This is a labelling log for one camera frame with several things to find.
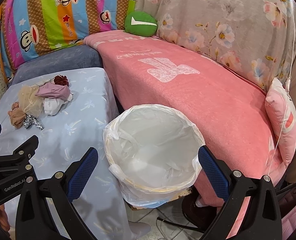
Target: white bow pattern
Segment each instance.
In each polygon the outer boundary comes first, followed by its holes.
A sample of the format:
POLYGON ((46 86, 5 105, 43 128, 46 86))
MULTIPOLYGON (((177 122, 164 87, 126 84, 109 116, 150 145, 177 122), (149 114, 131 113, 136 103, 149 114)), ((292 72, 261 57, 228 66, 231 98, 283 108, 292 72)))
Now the white bow pattern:
POLYGON ((138 61, 156 67, 157 69, 150 68, 147 72, 164 83, 173 80, 179 74, 200 74, 198 70, 187 65, 176 66, 175 63, 165 57, 144 58, 138 61))

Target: person's hand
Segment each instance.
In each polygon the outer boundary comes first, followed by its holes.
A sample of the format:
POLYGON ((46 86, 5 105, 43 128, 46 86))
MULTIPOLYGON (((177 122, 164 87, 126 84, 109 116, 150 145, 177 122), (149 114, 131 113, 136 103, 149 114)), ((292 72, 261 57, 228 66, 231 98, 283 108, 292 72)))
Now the person's hand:
POLYGON ((5 212, 5 205, 4 204, 0 206, 0 226, 6 232, 8 232, 10 230, 8 216, 5 212))

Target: tile floor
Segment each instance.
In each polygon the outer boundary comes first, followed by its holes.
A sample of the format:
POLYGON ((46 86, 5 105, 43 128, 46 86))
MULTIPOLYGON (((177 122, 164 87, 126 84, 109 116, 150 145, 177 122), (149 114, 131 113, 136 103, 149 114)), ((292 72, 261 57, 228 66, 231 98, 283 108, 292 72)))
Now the tile floor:
POLYGON ((202 233, 178 228, 166 223, 161 223, 161 221, 157 220, 157 217, 161 217, 162 219, 168 219, 174 223, 194 227, 194 225, 189 223, 189 221, 183 216, 181 202, 182 198, 165 203, 158 208, 141 209, 137 211, 131 210, 126 204, 129 221, 140 221, 151 226, 151 231, 138 240, 199 240, 202 233))

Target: trash can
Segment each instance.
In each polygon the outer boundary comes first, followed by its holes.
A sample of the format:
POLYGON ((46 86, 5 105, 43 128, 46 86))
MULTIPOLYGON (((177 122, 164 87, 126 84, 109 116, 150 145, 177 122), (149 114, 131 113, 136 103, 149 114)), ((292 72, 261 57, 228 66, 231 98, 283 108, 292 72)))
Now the trash can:
POLYGON ((192 186, 201 171, 204 138, 176 109, 133 106, 105 127, 103 137, 109 170, 131 205, 161 205, 192 186))

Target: pile of scrunchies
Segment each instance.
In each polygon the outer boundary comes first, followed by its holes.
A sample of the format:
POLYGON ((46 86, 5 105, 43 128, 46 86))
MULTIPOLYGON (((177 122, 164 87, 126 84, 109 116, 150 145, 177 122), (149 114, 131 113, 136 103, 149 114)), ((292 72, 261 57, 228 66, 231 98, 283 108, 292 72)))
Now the pile of scrunchies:
POLYGON ((66 76, 58 75, 51 80, 44 80, 33 86, 23 86, 18 92, 18 102, 8 111, 11 125, 16 129, 26 129, 35 125, 40 130, 44 127, 37 118, 44 110, 46 115, 56 115, 61 106, 72 100, 66 76))

